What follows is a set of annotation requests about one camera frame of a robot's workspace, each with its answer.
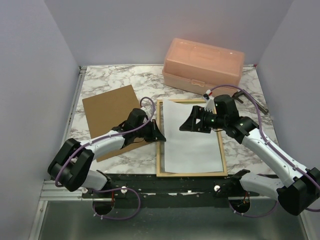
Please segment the brown frame backing board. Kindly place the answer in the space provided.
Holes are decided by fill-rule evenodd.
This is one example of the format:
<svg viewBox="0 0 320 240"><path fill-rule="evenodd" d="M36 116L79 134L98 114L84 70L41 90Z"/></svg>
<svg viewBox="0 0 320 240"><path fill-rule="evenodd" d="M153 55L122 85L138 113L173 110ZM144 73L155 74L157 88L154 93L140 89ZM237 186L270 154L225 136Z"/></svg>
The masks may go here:
<svg viewBox="0 0 320 240"><path fill-rule="evenodd" d="M92 139L102 136L126 121L140 102L131 85L82 100Z"/></svg>

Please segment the green and wood picture frame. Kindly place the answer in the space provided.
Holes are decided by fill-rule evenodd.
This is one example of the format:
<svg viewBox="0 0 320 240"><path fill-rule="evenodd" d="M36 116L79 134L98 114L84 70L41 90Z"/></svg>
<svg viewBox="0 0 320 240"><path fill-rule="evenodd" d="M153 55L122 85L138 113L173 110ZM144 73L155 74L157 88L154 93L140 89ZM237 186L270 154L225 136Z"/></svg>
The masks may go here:
<svg viewBox="0 0 320 240"><path fill-rule="evenodd" d="M163 101L158 100L156 103L156 122L157 125L164 135L164 127L163 127ZM177 99L177 100L170 100L175 103L181 104L194 104L195 106L205 106L205 101L200 99ZM223 163L223 172L204 172L204 173L172 173L165 171L165 164L164 164L164 145L165 142L158 142L156 144L156 175L157 177L224 177L227 176L227 164L225 158L225 151L223 146L223 140L220 132L217 133L218 143L220 148L221 159Z"/></svg>

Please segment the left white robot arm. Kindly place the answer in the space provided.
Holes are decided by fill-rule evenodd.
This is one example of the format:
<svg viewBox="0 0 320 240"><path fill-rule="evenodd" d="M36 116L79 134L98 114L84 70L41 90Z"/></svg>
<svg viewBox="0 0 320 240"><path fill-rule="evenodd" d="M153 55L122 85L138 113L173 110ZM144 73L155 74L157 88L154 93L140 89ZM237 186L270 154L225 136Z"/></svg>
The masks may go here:
<svg viewBox="0 0 320 240"><path fill-rule="evenodd" d="M108 177L97 170L90 170L92 162L126 148L137 138L147 143L166 141L156 120L151 119L140 108L134 108L127 120L104 135L85 141L67 139L48 166L47 172L55 180L57 187L64 187L70 192L84 187L93 189L101 198L107 197L111 191Z"/></svg>

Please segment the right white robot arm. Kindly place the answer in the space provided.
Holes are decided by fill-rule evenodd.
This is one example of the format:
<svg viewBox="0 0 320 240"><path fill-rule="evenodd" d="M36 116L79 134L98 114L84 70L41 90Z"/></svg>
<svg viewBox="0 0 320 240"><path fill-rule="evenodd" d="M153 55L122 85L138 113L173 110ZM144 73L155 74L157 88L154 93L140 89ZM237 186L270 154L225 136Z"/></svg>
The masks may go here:
<svg viewBox="0 0 320 240"><path fill-rule="evenodd" d="M204 95L206 105L193 106L180 131L209 134L223 130L239 144L254 152L270 167L278 179L241 170L230 183L230 191L241 196L254 192L276 200L289 214L298 216L320 197L320 171L294 160L266 137L255 121L240 116L235 100L227 95Z"/></svg>

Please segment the glossy photo print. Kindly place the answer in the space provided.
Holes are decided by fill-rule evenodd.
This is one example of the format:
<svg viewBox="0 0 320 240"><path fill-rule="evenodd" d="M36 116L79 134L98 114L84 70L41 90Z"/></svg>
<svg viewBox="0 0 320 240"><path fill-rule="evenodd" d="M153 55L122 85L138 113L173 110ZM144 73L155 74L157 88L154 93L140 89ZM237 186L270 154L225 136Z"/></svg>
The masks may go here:
<svg viewBox="0 0 320 240"><path fill-rule="evenodd" d="M194 104L183 104L165 99L162 103L164 170L169 173L223 172L219 141L216 132L180 131Z"/></svg>

